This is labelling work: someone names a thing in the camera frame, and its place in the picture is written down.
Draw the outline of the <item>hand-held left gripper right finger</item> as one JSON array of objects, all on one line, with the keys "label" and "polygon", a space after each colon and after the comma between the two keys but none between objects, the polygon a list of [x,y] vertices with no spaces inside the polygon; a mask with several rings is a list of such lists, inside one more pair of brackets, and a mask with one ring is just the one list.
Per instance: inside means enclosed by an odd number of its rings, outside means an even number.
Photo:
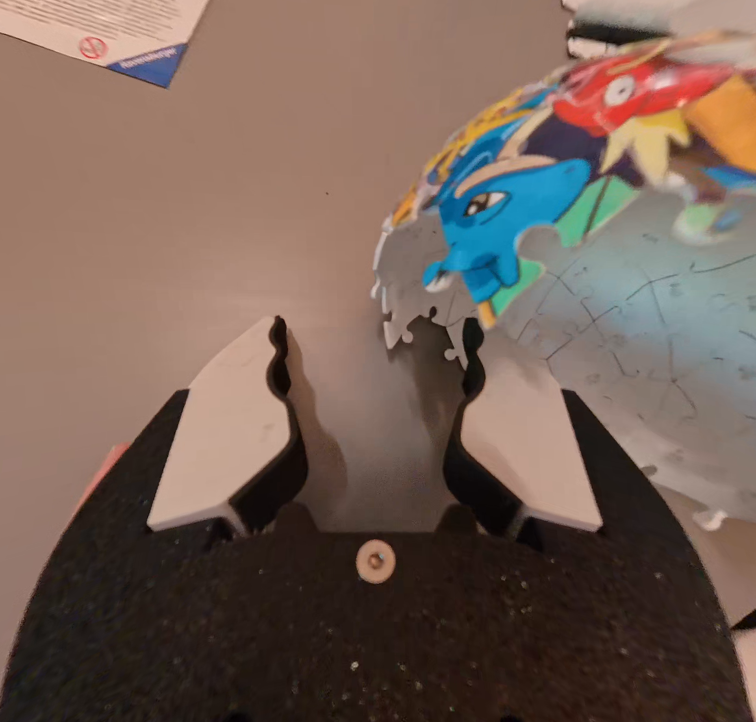
[{"label": "hand-held left gripper right finger", "polygon": [[600,509],[546,362],[475,318],[461,336],[464,397],[443,460],[455,500],[500,538],[517,538],[531,521],[597,533]]}]

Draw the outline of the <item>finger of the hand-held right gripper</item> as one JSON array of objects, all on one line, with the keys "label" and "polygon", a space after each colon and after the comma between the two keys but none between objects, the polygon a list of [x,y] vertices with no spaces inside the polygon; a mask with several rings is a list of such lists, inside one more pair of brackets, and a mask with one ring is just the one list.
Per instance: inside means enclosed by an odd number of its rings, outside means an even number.
[{"label": "finger of the hand-held right gripper", "polygon": [[581,0],[566,33],[574,58],[621,46],[725,30],[754,32],[755,0]]}]

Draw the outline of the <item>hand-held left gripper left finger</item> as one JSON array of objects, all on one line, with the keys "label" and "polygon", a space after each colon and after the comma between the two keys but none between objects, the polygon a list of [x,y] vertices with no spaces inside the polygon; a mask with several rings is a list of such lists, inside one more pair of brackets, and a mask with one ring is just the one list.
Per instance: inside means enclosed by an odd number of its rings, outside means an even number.
[{"label": "hand-held left gripper left finger", "polygon": [[308,477],[289,400],[287,324],[265,317],[191,382],[146,524],[153,532],[221,520],[234,535],[274,525]]}]

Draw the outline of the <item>colourful puzzle ball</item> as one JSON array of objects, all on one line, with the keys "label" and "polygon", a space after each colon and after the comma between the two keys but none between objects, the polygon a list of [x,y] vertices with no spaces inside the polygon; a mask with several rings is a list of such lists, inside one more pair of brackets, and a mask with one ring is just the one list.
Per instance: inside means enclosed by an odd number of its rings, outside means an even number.
[{"label": "colourful puzzle ball", "polygon": [[[455,131],[381,226],[385,344],[430,318],[485,386],[464,449],[536,518],[504,447],[554,379],[694,520],[754,522],[754,31],[648,39],[557,67]],[[534,408],[521,402],[541,404]]]}]

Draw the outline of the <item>person's left hand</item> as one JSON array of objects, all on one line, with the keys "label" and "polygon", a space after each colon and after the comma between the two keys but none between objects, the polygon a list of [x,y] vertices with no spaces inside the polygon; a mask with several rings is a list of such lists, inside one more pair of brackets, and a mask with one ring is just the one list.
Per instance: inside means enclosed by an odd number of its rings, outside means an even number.
[{"label": "person's left hand", "polygon": [[118,462],[121,456],[129,449],[129,447],[130,447],[130,443],[122,442],[122,443],[115,444],[108,451],[106,457],[103,459],[102,463],[100,464],[99,469],[91,478],[80,500],[78,501],[75,509],[73,510],[71,518],[70,518],[70,522],[76,518],[76,515],[78,514],[82,506],[85,504],[87,500],[89,500],[90,496],[95,491],[95,489],[99,486],[99,484],[111,471],[111,469]]}]

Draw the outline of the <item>white instruction leaflet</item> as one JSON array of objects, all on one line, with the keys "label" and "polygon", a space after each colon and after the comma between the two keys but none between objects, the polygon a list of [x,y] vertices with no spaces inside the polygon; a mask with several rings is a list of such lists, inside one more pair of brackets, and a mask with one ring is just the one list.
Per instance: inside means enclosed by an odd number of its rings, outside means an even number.
[{"label": "white instruction leaflet", "polygon": [[1,31],[167,89],[209,1],[1,0]]}]

